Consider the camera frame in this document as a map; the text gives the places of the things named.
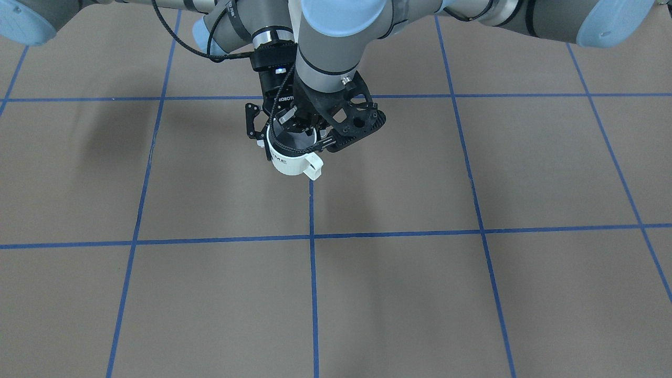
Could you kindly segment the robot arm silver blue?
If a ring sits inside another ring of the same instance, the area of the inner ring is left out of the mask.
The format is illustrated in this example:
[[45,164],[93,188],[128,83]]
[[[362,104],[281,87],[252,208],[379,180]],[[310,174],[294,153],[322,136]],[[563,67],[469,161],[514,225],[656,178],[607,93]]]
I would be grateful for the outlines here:
[[338,152],[385,121],[357,68],[366,46],[427,15],[479,22],[542,40],[611,48],[643,23],[653,1],[302,1],[295,103],[331,126],[316,146]]
[[[144,20],[154,17],[185,50],[223,62],[249,58],[259,73],[264,107],[269,120],[287,111],[284,96],[292,89],[297,31],[290,25],[286,1],[132,1],[131,8]],[[2,1],[2,36],[25,46],[41,46],[67,28],[78,14],[109,1]],[[194,24],[194,48],[182,41],[161,10],[185,10],[200,15]]]

